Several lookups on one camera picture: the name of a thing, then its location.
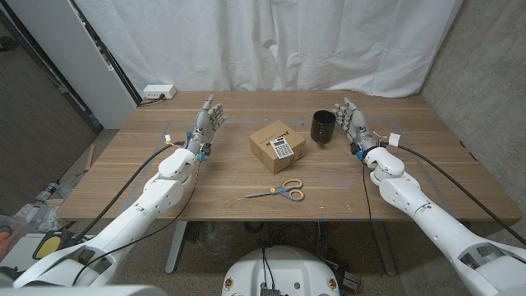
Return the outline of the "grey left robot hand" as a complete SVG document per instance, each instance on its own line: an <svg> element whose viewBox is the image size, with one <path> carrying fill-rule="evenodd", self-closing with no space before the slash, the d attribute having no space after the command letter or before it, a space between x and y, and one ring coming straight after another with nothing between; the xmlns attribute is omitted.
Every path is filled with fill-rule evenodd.
<svg viewBox="0 0 526 296"><path fill-rule="evenodd" d="M216 131L227 120L224 106L221 103L213 105L214 99L215 95L210 94L203 103L202 110L197 113L193 129L185 143L184 148L194 154L212 142Z"/></svg>

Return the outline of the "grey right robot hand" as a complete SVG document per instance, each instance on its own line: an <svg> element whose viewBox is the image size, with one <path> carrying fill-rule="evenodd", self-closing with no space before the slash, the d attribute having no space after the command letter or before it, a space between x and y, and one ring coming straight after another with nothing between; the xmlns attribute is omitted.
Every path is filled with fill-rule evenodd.
<svg viewBox="0 0 526 296"><path fill-rule="evenodd" d="M350 98L345 97L343 104L335 104L332 113L336 117L336 124L342 127L351 144L358 147L356 154L361 153L364 158L370 150L377 148L363 112Z"/></svg>

